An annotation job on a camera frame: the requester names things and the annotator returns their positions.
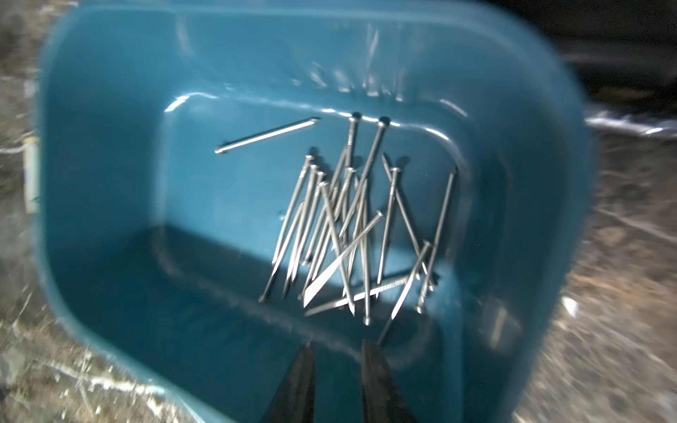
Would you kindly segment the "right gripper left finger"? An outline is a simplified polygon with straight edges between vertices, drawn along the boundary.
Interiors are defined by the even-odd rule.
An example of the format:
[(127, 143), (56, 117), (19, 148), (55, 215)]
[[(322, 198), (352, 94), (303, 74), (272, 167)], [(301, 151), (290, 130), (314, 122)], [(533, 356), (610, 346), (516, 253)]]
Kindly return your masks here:
[(314, 343), (298, 350), (260, 422), (314, 422), (316, 357)]

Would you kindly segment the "teal plastic storage box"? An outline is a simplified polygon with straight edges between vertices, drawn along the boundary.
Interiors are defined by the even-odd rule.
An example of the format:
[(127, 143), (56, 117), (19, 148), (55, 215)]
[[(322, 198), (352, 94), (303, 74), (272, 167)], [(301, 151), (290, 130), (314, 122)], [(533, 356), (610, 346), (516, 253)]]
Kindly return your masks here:
[[(377, 345), (404, 287), (370, 296), (385, 153), (421, 249), (458, 172), (435, 290), (420, 315), (422, 267), (379, 348), (416, 422), (511, 420), (584, 229), (597, 153), (578, 81), (525, 21), (481, 2), (86, 1), (41, 66), (38, 256), (76, 337), (208, 422), (260, 422), (314, 343), (314, 422), (363, 422), (362, 342)], [(382, 116), (390, 126), (340, 236)]]

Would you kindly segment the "small card box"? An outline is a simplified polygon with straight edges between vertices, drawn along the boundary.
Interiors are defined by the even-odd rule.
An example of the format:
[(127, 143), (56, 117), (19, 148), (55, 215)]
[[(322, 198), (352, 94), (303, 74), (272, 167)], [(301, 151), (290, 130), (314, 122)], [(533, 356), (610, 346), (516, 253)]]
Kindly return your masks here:
[(26, 213), (40, 210), (40, 139), (30, 136), (23, 143), (23, 179)]

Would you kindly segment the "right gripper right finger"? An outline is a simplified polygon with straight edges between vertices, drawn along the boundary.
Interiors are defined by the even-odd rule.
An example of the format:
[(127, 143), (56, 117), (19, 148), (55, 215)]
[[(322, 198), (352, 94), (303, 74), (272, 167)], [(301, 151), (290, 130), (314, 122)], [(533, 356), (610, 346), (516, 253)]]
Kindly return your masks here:
[(363, 340), (361, 347), (363, 422), (416, 422), (380, 348)]

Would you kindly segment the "steel nail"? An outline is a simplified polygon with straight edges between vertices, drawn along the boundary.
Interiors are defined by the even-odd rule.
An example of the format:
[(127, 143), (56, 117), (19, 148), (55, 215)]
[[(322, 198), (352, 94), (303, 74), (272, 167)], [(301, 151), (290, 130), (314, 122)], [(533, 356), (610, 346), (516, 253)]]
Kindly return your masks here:
[(384, 236), (382, 240), (382, 246), (381, 246), (381, 254), (379, 258), (379, 265), (378, 265), (378, 273), (377, 273), (377, 285), (380, 286), (382, 284), (383, 278), (384, 278), (384, 266), (385, 266), (385, 259), (386, 259), (386, 250), (388, 247), (388, 242), (390, 238), (390, 231), (391, 231), (391, 221), (392, 221), (392, 215), (393, 215), (393, 207), (396, 199), (396, 190), (397, 190), (397, 181), (398, 181), (398, 174), (400, 173), (400, 169), (398, 167), (391, 167), (391, 184), (390, 184), (390, 190), (389, 190), (389, 198), (388, 198), (388, 204), (387, 204), (387, 213), (385, 215), (385, 223), (384, 223)]
[(313, 160), (314, 160), (314, 156), (312, 154), (307, 154), (305, 156), (305, 161), (303, 163), (303, 167), (301, 168), (301, 172), (298, 176), (296, 185), (294, 187), (294, 191), (293, 191), (291, 199), (289, 201), (287, 211), (285, 213), (284, 219), (282, 220), (282, 225), (281, 225), (279, 237), (278, 237), (276, 247), (275, 247), (275, 251), (274, 251), (274, 254), (273, 254), (273, 260), (272, 260), (273, 264), (276, 262), (276, 260), (280, 256), (281, 245), (282, 245), (282, 242), (284, 240), (284, 236), (287, 233), (287, 228), (288, 228), (288, 225), (289, 225), (291, 213), (292, 213), (292, 211), (294, 211), (294, 207), (296, 206), (296, 203), (298, 201), (298, 197), (301, 193), (301, 187), (303, 186), (303, 182), (305, 180), (306, 174), (307, 174), (309, 167), (310, 167), (310, 164), (312, 163)]
[[(387, 175), (387, 177), (388, 177), (388, 180), (389, 180), (389, 182), (391, 183), (391, 182), (392, 182), (391, 167), (390, 167), (389, 161), (388, 161), (388, 159), (387, 159), (385, 153), (382, 153), (382, 163), (383, 163), (383, 165), (384, 165), (384, 171), (386, 172), (386, 175)], [(397, 204), (398, 207), (400, 208), (400, 214), (402, 215), (402, 218), (403, 218), (404, 223), (405, 223), (405, 227), (407, 228), (407, 232), (409, 233), (409, 236), (410, 236), (412, 245), (413, 245), (413, 247), (414, 247), (414, 251), (415, 251), (416, 254), (418, 255), (418, 254), (421, 252), (421, 245), (419, 244), (419, 241), (418, 241), (416, 232), (414, 231), (414, 226), (413, 226), (413, 224), (412, 224), (412, 221), (409, 219), (409, 214), (408, 214), (408, 211), (407, 211), (407, 206), (405, 205), (405, 201), (404, 201), (403, 196), (402, 196), (402, 194), (401, 194), (400, 188), (396, 187), (394, 196), (395, 196), (394, 204)], [(386, 244), (383, 244), (383, 243), (382, 243), (382, 244), (383, 244), (383, 245), (382, 245), (382, 248), (381, 248), (381, 250), (382, 250), (381, 252), (382, 252), (382, 253), (385, 253), (385, 252), (386, 252), (386, 250), (387, 250), (387, 243), (388, 243), (388, 241), (386, 241)], [(385, 263), (384, 257), (385, 257), (385, 255), (382, 255), (382, 256), (383, 256), (383, 257), (381, 257), (381, 258), (382, 258), (383, 260), (380, 259), (379, 265), (383, 265), (383, 266), (381, 266), (381, 267), (384, 268), (384, 263)], [(422, 267), (423, 267), (423, 274), (424, 274), (424, 276), (429, 276), (429, 275), (428, 275), (428, 268), (427, 268), (426, 264), (423, 264)], [(435, 290), (435, 289), (434, 289), (435, 287), (433, 287), (432, 284), (428, 285), (428, 288), (427, 288), (427, 289), (425, 289), (425, 288), (423, 288), (423, 287), (425, 287), (425, 285), (424, 285), (424, 284), (421, 284), (421, 291), (422, 291), (424, 294), (426, 294), (426, 295), (429, 295), (431, 292), (434, 292), (434, 290)]]
[(282, 135), (295, 132), (298, 130), (303, 130), (306, 128), (310, 128), (314, 125), (316, 125), (319, 121), (321, 120), (320, 117), (311, 117), (308, 119), (304, 119), (295, 123), (289, 123), (286, 125), (282, 125), (278, 128), (274, 128), (271, 130), (266, 130), (263, 132), (259, 132), (257, 134), (248, 136), (248, 137), (242, 137), (241, 139), (236, 139), (234, 141), (227, 142), (225, 144), (222, 144), (220, 146), (216, 146), (214, 149), (214, 152), (216, 154), (224, 154), (228, 153), (234, 149), (241, 148), (243, 146), (248, 146), (251, 144), (255, 144), (261, 141), (265, 141), (267, 139), (273, 139), (274, 137), (280, 137)]
[(419, 271), (421, 270), (422, 265), (423, 265), (423, 263), (426, 259), (426, 256), (428, 255), (430, 248), (431, 248), (431, 242), (425, 241), (423, 243), (423, 247), (421, 249), (421, 252), (419, 253), (419, 255), (417, 257), (417, 260), (416, 260), (414, 266), (412, 267), (412, 271), (409, 273), (409, 275), (407, 277), (407, 281), (404, 284), (404, 287), (403, 287), (403, 289), (400, 293), (400, 296), (398, 296), (398, 299), (393, 306), (393, 309), (390, 313), (390, 317), (388, 318), (388, 320), (387, 320), (387, 322), (384, 326), (384, 329), (381, 332), (379, 339), (377, 340), (377, 345), (379, 347), (381, 347), (384, 344), (384, 341), (387, 338), (388, 332), (391, 329), (393, 321), (397, 317), (398, 313), (400, 313), (400, 310), (402, 309), (402, 307), (405, 303), (405, 300), (407, 299), (407, 296), (412, 289), (414, 279), (417, 276), (417, 274), (419, 273)]
[[(390, 289), (393, 289), (395, 287), (401, 287), (405, 285), (405, 282), (407, 282), (408, 277), (399, 277), (399, 278), (391, 278), (390, 280), (386, 280), (386, 282), (382, 283), (381, 285), (374, 287), (370, 289), (370, 296), (374, 296), (377, 294), (381, 294), (385, 291), (388, 291)], [(353, 300), (355, 302), (358, 301), (363, 301), (366, 298), (365, 292), (360, 292), (358, 294), (355, 294), (353, 297)], [(347, 306), (348, 304), (348, 299), (347, 298), (341, 298), (337, 299), (334, 301), (328, 301), (324, 304), (315, 306), (313, 308), (309, 308), (305, 313), (305, 317), (311, 317), (312, 315), (316, 315), (334, 308), (340, 308), (343, 306)]]
[(309, 285), (303, 294), (303, 307), (306, 308), (315, 298), (319, 291), (324, 287), (333, 274), (342, 266), (346, 257), (360, 244), (360, 242), (370, 233), (370, 231), (384, 218), (381, 211), (377, 211), (375, 217), (370, 220), (365, 229), (353, 239), (349, 245), (329, 264), (329, 266), (320, 273)]
[(440, 243), (442, 241), (442, 235), (444, 232), (444, 226), (445, 222), (449, 213), (449, 206), (451, 202), (451, 192), (453, 189), (453, 184), (456, 178), (456, 174), (458, 172), (458, 168), (454, 167), (453, 170), (451, 170), (449, 174), (449, 178), (446, 184), (445, 192), (444, 192), (444, 201), (441, 206), (441, 211), (439, 214), (439, 219), (437, 222), (437, 228), (435, 229), (435, 237), (434, 237), (434, 242), (432, 245), (432, 248), (430, 250), (429, 258), (428, 258), (428, 273), (425, 277), (425, 280), (421, 286), (421, 292), (419, 294), (419, 298), (417, 301), (416, 305), (416, 311), (420, 314), (423, 315), (425, 312), (426, 308), (426, 301), (428, 299), (428, 295), (435, 290), (435, 263), (437, 262), (437, 254), (438, 250), (440, 247)]
[(368, 158), (366, 159), (366, 163), (364, 165), (364, 169), (361, 174), (361, 179), (359, 180), (358, 187), (356, 189), (356, 194), (355, 198), (350, 205), (347, 213), (347, 219), (344, 221), (340, 232), (338, 233), (340, 236), (343, 236), (346, 232), (347, 229), (349, 228), (351, 218), (353, 218), (353, 215), (355, 214), (355, 211), (357, 210), (360, 197), (361, 197), (361, 190), (364, 188), (366, 182), (368, 181), (368, 177), (370, 176), (370, 170), (372, 169), (373, 163), (375, 161), (375, 157), (377, 155), (377, 151), (379, 149), (379, 146), (384, 138), (384, 134), (387, 130), (387, 128), (390, 126), (390, 121), (391, 119), (387, 116), (382, 116), (379, 118), (377, 122), (377, 134), (375, 136), (375, 139), (372, 143), (370, 153), (368, 154)]
[[(334, 188), (337, 185), (338, 179), (340, 178), (341, 171), (347, 161), (347, 155), (348, 155), (348, 150), (352, 149), (354, 146), (354, 141), (356, 137), (356, 132), (358, 128), (359, 121), (361, 120), (361, 113), (360, 112), (353, 112), (351, 116), (349, 116), (348, 121), (349, 121), (349, 127), (348, 127), (348, 136), (347, 136), (347, 144), (343, 147), (340, 155), (340, 159), (338, 160), (337, 166), (334, 169), (333, 176), (331, 177), (331, 182), (330, 182), (330, 187)], [(312, 246), (313, 242), (317, 239), (317, 232), (319, 229), (316, 229), (315, 232), (313, 233), (313, 236), (310, 240), (310, 245)], [(308, 248), (308, 251), (305, 252), (305, 256), (303, 257), (303, 261), (301, 261), (301, 265), (304, 266), (310, 266), (310, 259), (312, 258), (312, 253), (310, 252), (310, 247)]]

